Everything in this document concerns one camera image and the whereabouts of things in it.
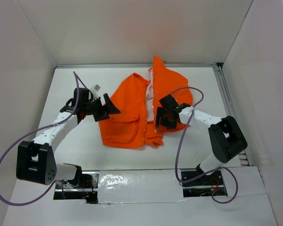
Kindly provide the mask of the orange jacket with pink lining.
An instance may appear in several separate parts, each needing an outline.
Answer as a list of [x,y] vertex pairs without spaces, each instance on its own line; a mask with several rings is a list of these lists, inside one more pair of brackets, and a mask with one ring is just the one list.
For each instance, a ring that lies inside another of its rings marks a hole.
[[177,123],[175,128],[155,126],[160,99],[171,94],[179,104],[193,102],[193,95],[187,89],[188,79],[164,65],[158,56],[153,58],[149,69],[150,79],[137,73],[125,78],[111,97],[119,114],[100,121],[100,134],[104,145],[135,149],[144,145],[158,147],[163,145],[163,135],[184,129],[185,124]]

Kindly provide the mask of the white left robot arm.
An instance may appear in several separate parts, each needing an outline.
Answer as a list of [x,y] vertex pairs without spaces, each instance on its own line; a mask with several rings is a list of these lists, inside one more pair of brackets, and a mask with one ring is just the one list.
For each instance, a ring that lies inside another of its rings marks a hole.
[[66,180],[73,188],[83,184],[82,168],[75,164],[57,164],[55,151],[67,134],[88,115],[96,122],[107,120],[120,110],[108,94],[102,104],[97,91],[75,88],[73,98],[60,109],[56,120],[31,141],[22,141],[17,149],[17,179],[49,185],[53,181]]

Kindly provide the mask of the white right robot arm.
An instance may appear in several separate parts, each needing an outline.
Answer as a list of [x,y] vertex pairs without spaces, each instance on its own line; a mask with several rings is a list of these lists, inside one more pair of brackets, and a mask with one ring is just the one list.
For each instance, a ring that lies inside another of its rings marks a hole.
[[[222,169],[225,164],[248,147],[246,138],[234,117],[230,115],[224,118],[217,117],[196,109],[203,98],[193,105],[187,103],[180,105],[169,94],[159,100],[161,106],[157,108],[155,127],[162,126],[170,130],[176,129],[178,124],[184,125],[175,157],[175,176],[178,182],[182,184],[194,180],[202,185],[208,184],[215,171]],[[184,136],[189,126],[207,132],[212,153],[196,167],[196,177],[183,180],[178,174],[178,162]]]

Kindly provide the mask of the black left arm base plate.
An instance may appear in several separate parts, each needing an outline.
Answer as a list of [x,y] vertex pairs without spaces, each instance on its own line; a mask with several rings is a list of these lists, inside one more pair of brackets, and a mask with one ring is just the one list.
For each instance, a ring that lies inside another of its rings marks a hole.
[[53,200],[81,200],[98,204],[98,181],[98,171],[83,171],[77,180],[57,182]]

